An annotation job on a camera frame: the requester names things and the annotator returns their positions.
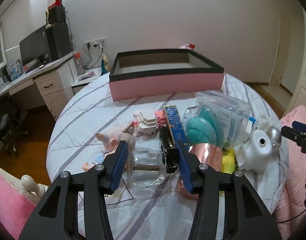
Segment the pink blanket right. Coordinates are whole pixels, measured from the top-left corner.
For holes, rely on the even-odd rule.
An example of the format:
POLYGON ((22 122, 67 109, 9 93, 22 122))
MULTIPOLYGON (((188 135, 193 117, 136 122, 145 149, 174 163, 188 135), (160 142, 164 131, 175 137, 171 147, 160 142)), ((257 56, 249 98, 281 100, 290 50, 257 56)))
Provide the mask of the pink blanket right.
POLYGON ((306 154, 305 143, 286 140, 289 167, 273 216, 282 239, 306 239, 306 154))

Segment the white bed post knob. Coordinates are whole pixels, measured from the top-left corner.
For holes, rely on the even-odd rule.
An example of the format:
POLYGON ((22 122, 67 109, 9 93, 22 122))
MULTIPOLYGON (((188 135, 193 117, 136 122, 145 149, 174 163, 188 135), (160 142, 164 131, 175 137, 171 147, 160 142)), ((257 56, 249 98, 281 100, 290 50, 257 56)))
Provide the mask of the white bed post knob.
POLYGON ((42 198, 48 186, 40 183, 36 183, 35 180, 30 175, 23 175, 20 179, 22 187, 29 192, 33 192, 37 197, 42 198))

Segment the pink storage box black rim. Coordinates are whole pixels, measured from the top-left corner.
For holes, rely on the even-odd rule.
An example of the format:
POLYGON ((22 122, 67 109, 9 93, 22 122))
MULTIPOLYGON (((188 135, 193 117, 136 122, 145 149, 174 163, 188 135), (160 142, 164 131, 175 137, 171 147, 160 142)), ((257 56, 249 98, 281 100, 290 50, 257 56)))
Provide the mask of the pink storage box black rim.
POLYGON ((109 87, 114 101, 218 90, 224 74, 224 68, 192 50, 135 50, 116 55, 109 87))

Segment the black speaker box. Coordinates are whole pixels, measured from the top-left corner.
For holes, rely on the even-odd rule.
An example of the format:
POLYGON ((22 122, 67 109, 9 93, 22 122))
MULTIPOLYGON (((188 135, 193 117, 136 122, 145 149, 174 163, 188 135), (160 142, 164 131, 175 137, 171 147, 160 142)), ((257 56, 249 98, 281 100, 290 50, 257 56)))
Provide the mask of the black speaker box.
POLYGON ((48 11, 48 23, 66 23, 65 7, 64 6, 54 6, 48 11))

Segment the red white paper bag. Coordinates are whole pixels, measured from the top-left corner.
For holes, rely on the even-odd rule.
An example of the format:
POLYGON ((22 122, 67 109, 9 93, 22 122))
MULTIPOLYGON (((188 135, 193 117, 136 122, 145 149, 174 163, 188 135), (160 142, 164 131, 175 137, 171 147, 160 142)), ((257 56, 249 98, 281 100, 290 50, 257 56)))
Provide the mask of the red white paper bag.
POLYGON ((62 6, 62 0, 48 0, 48 10, 56 6, 62 6))

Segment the black beaded hair clip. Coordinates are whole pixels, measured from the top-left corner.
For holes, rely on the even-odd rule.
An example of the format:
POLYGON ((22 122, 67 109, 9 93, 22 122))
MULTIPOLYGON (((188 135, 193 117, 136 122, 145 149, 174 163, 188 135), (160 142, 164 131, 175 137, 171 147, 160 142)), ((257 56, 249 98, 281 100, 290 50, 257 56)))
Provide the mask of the black beaded hair clip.
POLYGON ((174 145, 174 141, 170 130, 167 126, 160 128, 160 139, 162 141, 162 162, 165 165, 167 173, 175 173, 177 171, 177 154, 178 149, 174 145))

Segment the pink white block toy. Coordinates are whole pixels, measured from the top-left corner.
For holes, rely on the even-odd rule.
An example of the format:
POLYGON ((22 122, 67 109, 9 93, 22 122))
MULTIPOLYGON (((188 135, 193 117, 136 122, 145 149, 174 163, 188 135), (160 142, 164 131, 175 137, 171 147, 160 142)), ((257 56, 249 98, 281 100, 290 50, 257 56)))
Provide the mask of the pink white block toy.
POLYGON ((140 133, 155 134, 159 128, 167 125, 167 119, 162 110, 153 111, 145 108, 133 112, 134 126, 140 133))

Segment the rose gold metallic cup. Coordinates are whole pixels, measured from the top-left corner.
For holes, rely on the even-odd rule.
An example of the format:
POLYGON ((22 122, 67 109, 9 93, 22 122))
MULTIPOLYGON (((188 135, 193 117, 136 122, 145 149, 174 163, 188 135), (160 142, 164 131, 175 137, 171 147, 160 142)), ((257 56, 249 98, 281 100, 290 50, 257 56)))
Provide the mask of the rose gold metallic cup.
MULTIPOLYGON (((189 147, 189 153, 196 155, 201 163, 205 163, 214 170, 221 172, 222 149, 218 146, 210 143, 195 144, 189 147)), ((188 190, 184 187, 182 178, 178 179, 176 193, 187 199, 197 200, 199 197, 198 194, 190 194, 188 192, 188 190)))

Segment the pink plush in crate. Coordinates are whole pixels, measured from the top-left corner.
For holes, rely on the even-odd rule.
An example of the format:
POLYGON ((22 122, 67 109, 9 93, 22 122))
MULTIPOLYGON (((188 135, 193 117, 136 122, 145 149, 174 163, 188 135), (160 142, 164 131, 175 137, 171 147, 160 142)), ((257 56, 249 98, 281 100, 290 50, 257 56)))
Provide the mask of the pink plush in crate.
POLYGON ((194 44, 185 44, 180 46, 180 49, 188 49, 188 50, 194 50, 195 49, 195 45, 194 44))

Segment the white wall power strip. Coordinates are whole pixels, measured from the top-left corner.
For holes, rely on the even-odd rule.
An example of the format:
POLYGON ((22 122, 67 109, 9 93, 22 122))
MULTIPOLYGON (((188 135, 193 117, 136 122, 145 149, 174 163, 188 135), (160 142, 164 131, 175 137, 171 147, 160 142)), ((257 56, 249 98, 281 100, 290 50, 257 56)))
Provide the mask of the white wall power strip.
POLYGON ((95 40, 86 41, 85 45, 88 46, 89 48, 97 48, 97 47, 103 48, 103 45, 105 42, 106 42, 106 38, 102 37, 102 38, 98 38, 95 40))

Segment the black office chair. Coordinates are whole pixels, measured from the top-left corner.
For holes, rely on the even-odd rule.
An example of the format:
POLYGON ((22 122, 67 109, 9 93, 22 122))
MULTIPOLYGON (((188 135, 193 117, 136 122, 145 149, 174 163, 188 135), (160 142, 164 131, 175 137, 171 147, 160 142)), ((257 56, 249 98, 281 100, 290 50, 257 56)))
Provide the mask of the black office chair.
POLYGON ((8 154, 19 155, 16 143, 27 134, 24 124, 27 111, 10 96, 0 98, 0 141, 2 149, 8 154))

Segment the white low side cabinet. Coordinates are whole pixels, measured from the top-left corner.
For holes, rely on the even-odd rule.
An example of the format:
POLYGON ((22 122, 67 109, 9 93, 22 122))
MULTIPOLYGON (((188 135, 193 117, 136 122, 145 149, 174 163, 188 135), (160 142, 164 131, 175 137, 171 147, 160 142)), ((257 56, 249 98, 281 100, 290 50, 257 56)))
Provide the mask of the white low side cabinet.
POLYGON ((79 75, 73 85, 71 86, 74 94, 77 94, 81 89, 86 87, 89 83, 96 80, 102 74, 101 68, 94 68, 91 70, 87 70, 84 74, 79 75))

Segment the white toy camera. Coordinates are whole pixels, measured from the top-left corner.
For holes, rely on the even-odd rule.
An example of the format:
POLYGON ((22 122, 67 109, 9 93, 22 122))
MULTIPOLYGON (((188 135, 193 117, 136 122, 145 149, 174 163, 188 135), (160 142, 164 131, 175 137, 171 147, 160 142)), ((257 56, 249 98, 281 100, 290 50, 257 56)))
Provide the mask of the white toy camera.
POLYGON ((255 130, 244 144, 234 148, 239 170, 263 172, 281 144, 282 134, 279 129, 272 127, 268 133, 259 129, 255 130))

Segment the clear glass jar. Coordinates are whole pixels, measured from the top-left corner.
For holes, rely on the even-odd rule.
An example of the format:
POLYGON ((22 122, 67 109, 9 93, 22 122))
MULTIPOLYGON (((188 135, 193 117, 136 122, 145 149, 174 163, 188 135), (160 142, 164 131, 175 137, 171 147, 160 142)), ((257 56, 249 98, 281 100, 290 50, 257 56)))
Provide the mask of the clear glass jar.
POLYGON ((162 152, 150 148, 135 148, 125 165, 125 178, 130 186, 151 188, 167 177, 162 152))

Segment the snack bag blue yellow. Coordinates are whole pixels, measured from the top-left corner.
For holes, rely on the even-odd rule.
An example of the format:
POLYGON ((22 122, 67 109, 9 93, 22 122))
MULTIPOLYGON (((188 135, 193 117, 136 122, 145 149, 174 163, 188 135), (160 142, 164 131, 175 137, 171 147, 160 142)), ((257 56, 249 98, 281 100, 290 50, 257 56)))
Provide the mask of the snack bag blue yellow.
POLYGON ((109 60, 106 54, 102 55, 102 61, 101 61, 101 71, 102 74, 106 74, 109 73, 111 70, 110 64, 109 64, 109 60))

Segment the clear plastic case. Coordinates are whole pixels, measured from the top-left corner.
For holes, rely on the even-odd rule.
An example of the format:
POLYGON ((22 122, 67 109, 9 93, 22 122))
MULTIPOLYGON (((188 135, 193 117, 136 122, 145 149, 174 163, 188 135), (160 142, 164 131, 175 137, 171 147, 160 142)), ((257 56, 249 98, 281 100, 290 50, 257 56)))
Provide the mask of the clear plastic case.
POLYGON ((196 103, 212 110, 222 133, 224 148, 233 148, 248 140, 256 121, 250 116, 250 103, 217 90, 196 93, 196 103))

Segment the yellow highlighter pen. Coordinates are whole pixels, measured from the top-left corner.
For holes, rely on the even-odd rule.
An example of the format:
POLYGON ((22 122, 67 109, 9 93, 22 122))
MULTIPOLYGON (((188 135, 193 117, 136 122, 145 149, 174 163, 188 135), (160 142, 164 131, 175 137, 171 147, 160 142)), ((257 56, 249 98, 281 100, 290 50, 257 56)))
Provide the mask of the yellow highlighter pen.
POLYGON ((221 172, 232 174, 235 171, 235 153, 234 149, 222 149, 222 168, 221 172))

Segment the pink pig doll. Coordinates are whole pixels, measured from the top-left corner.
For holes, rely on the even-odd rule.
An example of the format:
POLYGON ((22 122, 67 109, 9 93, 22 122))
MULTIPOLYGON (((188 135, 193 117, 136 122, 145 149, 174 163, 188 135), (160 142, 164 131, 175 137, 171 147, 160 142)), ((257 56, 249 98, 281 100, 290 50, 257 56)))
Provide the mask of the pink pig doll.
POLYGON ((126 126, 114 126, 107 132, 97 132, 95 133, 95 137, 98 141, 103 143, 103 153, 98 156, 92 164, 84 163, 82 165, 84 171, 88 171, 96 164, 102 163, 108 155, 114 154, 121 141, 127 143, 128 152, 131 153, 135 149, 134 121, 126 126))

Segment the bottle with orange cap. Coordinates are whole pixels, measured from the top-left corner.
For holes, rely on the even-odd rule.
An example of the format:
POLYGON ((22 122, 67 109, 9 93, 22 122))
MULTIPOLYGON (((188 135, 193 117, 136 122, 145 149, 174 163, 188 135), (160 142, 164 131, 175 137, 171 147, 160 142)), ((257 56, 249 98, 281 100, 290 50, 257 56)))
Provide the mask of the bottle with orange cap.
POLYGON ((74 53, 74 59, 76 62, 76 67, 77 67, 77 72, 79 75, 82 75, 85 73, 85 69, 84 69, 84 64, 82 61, 82 57, 81 57, 81 53, 80 52, 75 52, 74 53))

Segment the black computer tower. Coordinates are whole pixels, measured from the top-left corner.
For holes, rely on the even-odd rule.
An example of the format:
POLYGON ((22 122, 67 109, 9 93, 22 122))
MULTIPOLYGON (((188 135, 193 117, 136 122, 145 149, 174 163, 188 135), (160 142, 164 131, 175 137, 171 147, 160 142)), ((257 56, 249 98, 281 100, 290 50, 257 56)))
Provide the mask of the black computer tower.
POLYGON ((57 23, 45 30, 48 56, 56 61, 72 52, 68 26, 66 23, 57 23))

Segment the white desk with drawers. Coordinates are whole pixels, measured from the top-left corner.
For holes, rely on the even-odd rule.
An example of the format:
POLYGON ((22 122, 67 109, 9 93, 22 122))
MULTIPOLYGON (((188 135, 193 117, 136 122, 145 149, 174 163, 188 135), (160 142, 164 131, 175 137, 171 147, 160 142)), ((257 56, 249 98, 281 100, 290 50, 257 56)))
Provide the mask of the white desk with drawers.
POLYGON ((8 83, 0 89, 0 98, 5 94, 16 94, 34 85, 53 118, 57 120, 66 104, 74 96, 73 84, 76 78, 76 63, 74 55, 70 53, 8 83))

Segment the black computer monitor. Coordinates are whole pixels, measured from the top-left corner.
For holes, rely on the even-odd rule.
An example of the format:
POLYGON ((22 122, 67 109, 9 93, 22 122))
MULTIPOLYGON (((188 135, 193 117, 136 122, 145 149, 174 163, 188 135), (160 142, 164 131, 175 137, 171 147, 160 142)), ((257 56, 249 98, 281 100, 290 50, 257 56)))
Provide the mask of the black computer monitor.
POLYGON ((21 40, 19 48, 23 65, 27 65, 34 60, 38 60, 41 63, 50 62, 45 25, 21 40))

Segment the blue gold rectangular box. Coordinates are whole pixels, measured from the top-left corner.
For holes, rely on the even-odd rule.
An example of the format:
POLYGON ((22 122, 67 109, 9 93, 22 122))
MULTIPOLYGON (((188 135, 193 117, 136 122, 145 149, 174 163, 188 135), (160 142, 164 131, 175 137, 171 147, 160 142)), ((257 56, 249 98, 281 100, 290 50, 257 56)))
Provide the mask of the blue gold rectangular box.
POLYGON ((166 105, 163 108, 163 112, 167 119, 167 124, 173 137, 174 143, 181 141, 186 147, 188 147, 186 134, 184 132, 177 107, 166 105))

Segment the pink bed headboard cushion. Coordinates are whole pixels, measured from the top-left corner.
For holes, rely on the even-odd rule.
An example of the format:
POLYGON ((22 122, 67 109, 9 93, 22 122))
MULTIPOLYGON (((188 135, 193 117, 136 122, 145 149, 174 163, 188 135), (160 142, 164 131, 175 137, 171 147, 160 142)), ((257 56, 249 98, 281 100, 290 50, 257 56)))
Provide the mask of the pink bed headboard cushion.
POLYGON ((35 207, 0 175, 0 222, 14 239, 19 239, 35 207))

